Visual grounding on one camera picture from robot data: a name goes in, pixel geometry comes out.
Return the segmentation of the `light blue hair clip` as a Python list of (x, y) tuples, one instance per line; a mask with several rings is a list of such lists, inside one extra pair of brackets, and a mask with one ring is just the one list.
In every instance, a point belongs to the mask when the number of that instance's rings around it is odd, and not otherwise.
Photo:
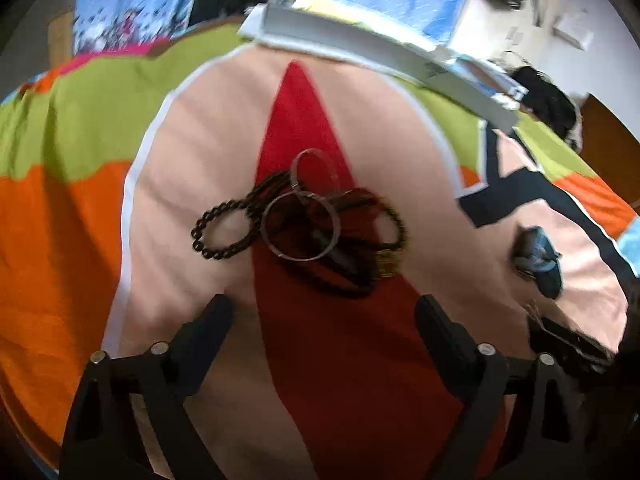
[(514, 271), (524, 280), (533, 281), (542, 296), (553, 300), (563, 290), (560, 258), (541, 226), (519, 230), (510, 253)]

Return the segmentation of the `wooden headboard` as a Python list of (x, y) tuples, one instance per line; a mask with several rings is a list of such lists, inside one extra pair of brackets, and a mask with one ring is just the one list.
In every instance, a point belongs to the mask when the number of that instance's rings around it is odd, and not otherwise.
[(582, 159), (634, 210), (639, 210), (640, 145), (596, 96), (582, 103)]

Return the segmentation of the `black clothes pile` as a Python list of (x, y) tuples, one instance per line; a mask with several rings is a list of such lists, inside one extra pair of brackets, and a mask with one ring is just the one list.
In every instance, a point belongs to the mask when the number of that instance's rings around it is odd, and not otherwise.
[(545, 73), (530, 65), (512, 70), (510, 77), (527, 90), (521, 103), (574, 152), (582, 151), (582, 113), (579, 106)]

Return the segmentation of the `thin metal bangle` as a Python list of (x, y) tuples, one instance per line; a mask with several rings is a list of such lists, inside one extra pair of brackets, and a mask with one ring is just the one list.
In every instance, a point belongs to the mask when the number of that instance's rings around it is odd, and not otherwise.
[(325, 197), (291, 191), (265, 208), (260, 234), (278, 258), (307, 263), (332, 252), (341, 235), (341, 221)]
[(291, 162), (290, 183), (295, 196), (306, 202), (312, 196), (329, 198), (340, 190), (341, 182), (329, 155), (318, 148), (306, 148)]

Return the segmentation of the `colourful cartoon bed cover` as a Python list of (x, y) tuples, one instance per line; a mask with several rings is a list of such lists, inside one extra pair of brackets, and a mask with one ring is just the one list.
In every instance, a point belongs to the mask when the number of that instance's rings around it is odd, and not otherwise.
[[(306, 148), (334, 163), (341, 235), (296, 263), (260, 222)], [(232, 325), (184, 408), (223, 479), (427, 479), (462, 402), (416, 302), (434, 297), (507, 358), (539, 356), (529, 304), (616, 352), (637, 307), (637, 223), (527, 115), (504, 132), (410, 82), (245, 42), (232, 25), (158, 55), (101, 56), (1, 109), (1, 407), (58, 474), (93, 352), (171, 341), (221, 294)], [(555, 300), (512, 268), (531, 226), (561, 255)], [(566, 377), (581, 479), (634, 474), (639, 393)]]

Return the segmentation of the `white paper bag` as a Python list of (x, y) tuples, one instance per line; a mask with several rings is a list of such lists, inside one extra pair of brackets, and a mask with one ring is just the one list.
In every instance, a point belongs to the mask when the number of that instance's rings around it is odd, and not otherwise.
[(588, 18), (586, 9), (563, 13), (556, 19), (553, 32), (573, 47), (587, 51), (594, 37), (593, 31), (588, 27)]

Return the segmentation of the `white wardrobe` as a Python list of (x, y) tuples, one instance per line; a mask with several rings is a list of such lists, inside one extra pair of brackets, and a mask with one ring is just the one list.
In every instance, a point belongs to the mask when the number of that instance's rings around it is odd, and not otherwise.
[(534, 10), (526, 2), (519, 11), (498, 9), (488, 0), (466, 0), (448, 48), (483, 61), (508, 57), (513, 51), (536, 64), (552, 35), (555, 12), (561, 0), (541, 0), (544, 19), (534, 24)]

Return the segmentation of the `light wooden cabinet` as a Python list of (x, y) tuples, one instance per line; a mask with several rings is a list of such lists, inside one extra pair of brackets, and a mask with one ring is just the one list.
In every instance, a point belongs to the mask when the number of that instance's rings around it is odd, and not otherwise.
[(48, 24), (48, 55), (51, 68), (58, 67), (73, 57), (73, 10), (62, 12)]

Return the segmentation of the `white cardboard box tray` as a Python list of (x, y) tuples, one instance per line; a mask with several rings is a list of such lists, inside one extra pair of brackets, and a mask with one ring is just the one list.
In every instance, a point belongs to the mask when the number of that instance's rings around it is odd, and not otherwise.
[(518, 122), (527, 93), (500, 67), (344, 0), (268, 0), (250, 10), (239, 35), (399, 77), (446, 96), (504, 132)]

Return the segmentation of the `left blue dotted curtain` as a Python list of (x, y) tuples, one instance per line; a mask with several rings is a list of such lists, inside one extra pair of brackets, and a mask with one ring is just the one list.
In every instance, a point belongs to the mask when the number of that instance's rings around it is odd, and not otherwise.
[(76, 0), (75, 54), (119, 50), (186, 29), (194, 0)]

